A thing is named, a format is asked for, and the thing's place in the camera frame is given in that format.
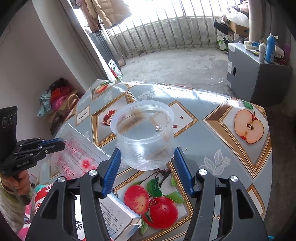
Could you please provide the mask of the person's left hand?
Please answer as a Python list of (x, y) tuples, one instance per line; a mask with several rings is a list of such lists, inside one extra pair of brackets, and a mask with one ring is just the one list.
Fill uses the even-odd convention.
[(15, 188), (18, 195), (27, 195), (31, 190), (30, 177), (27, 170), (19, 173), (18, 180), (12, 176), (1, 174), (1, 183), (8, 191), (12, 191)]

